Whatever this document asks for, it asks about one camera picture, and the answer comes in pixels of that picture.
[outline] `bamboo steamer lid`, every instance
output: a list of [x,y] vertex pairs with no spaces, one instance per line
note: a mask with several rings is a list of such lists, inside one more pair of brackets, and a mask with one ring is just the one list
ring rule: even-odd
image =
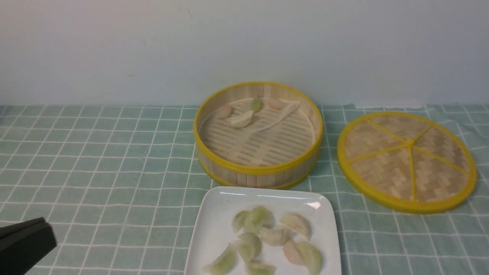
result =
[[352,121],[338,141],[346,178],[392,209],[437,213],[465,200],[477,171],[466,146],[443,126],[420,116],[378,112]]

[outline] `yellow rim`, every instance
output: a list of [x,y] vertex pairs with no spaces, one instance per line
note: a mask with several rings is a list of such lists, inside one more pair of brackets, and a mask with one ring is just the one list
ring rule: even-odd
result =
[[[199,117],[203,106],[205,106],[210,100],[212,100],[218,94],[220,94],[220,93],[222,93],[228,89],[232,89],[232,88],[236,88],[236,87],[240,87],[240,86],[247,86],[247,85],[273,85],[273,86],[278,86],[278,87],[287,89],[293,93],[296,93],[297,95],[302,97],[304,100],[308,101],[313,106],[313,108],[316,112],[316,115],[319,117],[320,120],[322,120],[321,112],[317,108],[316,104],[312,100],[310,100],[307,96],[305,96],[303,93],[299,92],[298,90],[296,90],[294,88],[286,86],[284,84],[275,83],[275,82],[266,82],[266,81],[239,83],[239,84],[236,84],[233,86],[226,87],[226,88],[214,93],[207,100],[205,100],[204,103],[202,103],[199,110],[197,110],[197,114],[196,114],[195,118]],[[197,129],[197,119],[194,119],[194,137],[195,137],[196,146],[203,152],[203,154],[206,157],[208,157],[211,161],[218,164],[219,166],[221,166],[227,170],[237,172],[237,173],[241,173],[241,174],[268,175],[268,174],[275,174],[275,173],[280,173],[280,172],[290,170],[291,168],[296,167],[297,165],[305,162],[311,155],[313,155],[316,151],[318,151],[319,147],[321,146],[321,140],[322,140],[323,135],[324,135],[323,134],[324,128],[323,128],[323,122],[322,121],[320,123],[320,127],[321,128],[319,129],[319,131],[320,131],[319,137],[316,138],[316,142],[312,145],[312,147],[307,152],[305,152],[304,154],[302,154],[298,158],[293,159],[291,161],[284,162],[284,163],[281,163],[279,165],[272,165],[272,166],[266,166],[266,167],[260,167],[260,166],[253,167],[253,166],[236,164],[236,163],[230,162],[228,160],[222,159],[222,158],[218,157],[216,154],[212,153],[204,145],[204,143],[202,142],[202,140],[199,137],[199,133],[198,133],[198,129]]]
[[[220,185],[235,186],[235,185],[232,185],[232,184],[228,183],[227,181],[224,181],[224,180],[218,178],[214,173],[212,173],[209,169],[207,169],[207,167],[205,167],[205,165],[202,163],[202,161],[200,160],[200,158],[199,158],[199,163],[202,166],[202,169],[204,169],[204,172],[206,172],[206,174],[209,177],[211,177],[213,180],[215,180]],[[298,178],[298,179],[296,179],[296,180],[294,180],[294,181],[292,181],[290,183],[286,183],[284,185],[273,186],[270,189],[289,189],[289,188],[292,188],[292,187],[298,185],[305,178],[307,178],[307,176],[314,170],[314,168],[316,167],[316,165],[317,165],[317,158],[316,158],[316,161],[314,162],[314,165],[309,169],[309,171],[307,171],[306,173],[304,173],[304,175],[302,175],[300,178]]]
[[[443,201],[438,201],[438,202],[415,202],[415,201],[408,201],[408,200],[402,200],[399,198],[396,198],[394,196],[387,195],[380,190],[372,187],[371,185],[367,184],[359,174],[353,168],[350,166],[350,161],[348,160],[345,152],[345,142],[346,142],[346,137],[350,133],[350,131],[359,123],[368,121],[369,123],[373,123],[370,119],[373,117],[377,116],[384,116],[384,115],[397,115],[397,116],[405,116],[413,119],[418,119],[421,120],[425,123],[427,123],[429,126],[421,132],[417,138],[419,138],[422,134],[424,134],[429,128],[431,127],[436,127],[437,129],[441,130],[443,133],[448,135],[462,150],[463,154],[465,155],[467,159],[467,165],[468,165],[468,171],[464,170],[463,172],[468,175],[467,178],[467,184],[465,184],[464,188],[458,192],[456,195],[443,200]],[[410,156],[410,162],[412,163],[412,150],[422,150],[419,147],[416,147],[413,145],[414,141],[417,139],[415,138],[414,140],[407,141],[403,140],[402,138],[396,136],[395,134],[385,131],[386,133],[392,135],[394,138],[404,142],[405,144],[403,146],[398,146],[395,148],[383,150],[383,151],[389,151],[389,150],[394,150],[394,149],[399,149],[401,147],[408,147],[409,148],[409,156]],[[370,199],[376,201],[377,203],[384,205],[386,207],[392,208],[397,211],[402,211],[402,212],[408,212],[408,213],[416,213],[416,214],[430,214],[430,213],[440,213],[444,212],[447,210],[450,210],[457,205],[459,205],[461,202],[463,202],[474,190],[475,184],[477,182],[477,168],[475,165],[475,162],[472,158],[472,155],[470,151],[467,149],[465,144],[458,139],[453,133],[451,133],[448,129],[445,127],[428,120],[424,117],[417,116],[417,115],[412,115],[412,114],[407,114],[407,113],[399,113],[399,112],[378,112],[378,113],[371,113],[368,115],[364,115],[362,117],[359,117],[355,119],[354,121],[350,122],[345,129],[341,132],[338,140],[338,148],[337,148],[337,153],[338,153],[338,164],[345,174],[345,177],[348,179],[348,181],[355,187],[357,188],[361,193],[363,193],[365,196],[369,197]],[[452,167],[454,166],[452,163],[445,161],[444,159],[441,159],[439,157],[436,157],[439,160],[450,164]],[[411,175],[414,174],[414,167],[411,165]],[[412,184],[414,188],[414,177],[412,176]]]

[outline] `white dumpling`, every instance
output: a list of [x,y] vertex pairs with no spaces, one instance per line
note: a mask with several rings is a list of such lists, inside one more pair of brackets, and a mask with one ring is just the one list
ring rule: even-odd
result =
[[249,211],[241,211],[234,216],[233,221],[231,222],[231,227],[233,228],[234,233],[237,233],[245,225],[245,219],[248,214]]
[[212,263],[204,266],[202,271],[211,275],[225,275],[228,274],[234,267],[236,262],[236,253],[229,244],[221,255],[215,259]]
[[272,265],[249,262],[246,264],[248,275],[274,275],[277,268]]
[[235,247],[245,263],[251,261],[255,257],[255,247],[252,244],[240,240],[236,242]]
[[258,233],[260,228],[273,220],[273,215],[264,206],[253,208],[244,220],[243,232]]
[[309,275],[319,275],[323,265],[321,252],[307,241],[298,243],[297,249],[301,253],[304,265],[309,270]]
[[284,245],[290,240],[291,230],[288,228],[270,229],[262,227],[260,229],[260,237],[262,241],[271,246]]
[[254,233],[243,233],[238,236],[241,240],[248,242],[255,249],[255,254],[253,257],[258,257],[262,253],[262,241]]
[[303,235],[307,240],[311,239],[311,227],[309,222],[299,214],[289,213],[280,219],[280,222],[292,230]]
[[287,260],[294,265],[304,265],[304,261],[302,259],[302,255],[297,249],[297,246],[294,240],[288,240],[284,246],[282,247],[284,250],[284,255]]

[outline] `square plate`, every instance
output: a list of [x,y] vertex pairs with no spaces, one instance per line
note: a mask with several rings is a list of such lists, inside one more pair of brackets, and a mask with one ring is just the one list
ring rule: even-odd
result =
[[[229,243],[237,240],[231,221],[242,210],[265,206],[273,214],[275,224],[286,213],[301,214],[311,225],[311,243],[322,253],[323,268],[320,275],[340,275],[341,260],[338,232],[331,203],[324,196],[309,192],[259,189],[246,187],[215,187],[207,192],[195,222],[192,240],[187,255],[184,275],[203,275],[202,267],[214,261]],[[295,234],[294,240],[304,239]],[[263,263],[277,267],[277,275],[308,275],[303,266],[289,263],[282,247],[263,243],[258,258]],[[234,269],[229,275],[245,275],[245,264],[236,253]]]

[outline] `steamer basket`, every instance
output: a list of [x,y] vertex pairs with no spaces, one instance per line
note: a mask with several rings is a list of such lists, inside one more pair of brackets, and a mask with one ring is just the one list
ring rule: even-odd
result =
[[[261,98],[263,107],[244,128],[233,128],[214,116],[226,104],[233,109],[231,116],[238,115],[254,97]],[[240,140],[278,117],[281,111],[267,105],[269,97],[298,101],[299,107],[276,125]],[[287,189],[301,182],[316,165],[323,120],[316,105],[301,92],[278,83],[248,82],[208,98],[197,111],[194,136],[200,164],[219,184]]]
[[417,115],[378,112],[359,117],[341,132],[337,150],[351,184],[397,211],[447,211],[463,202],[477,181],[464,143]]

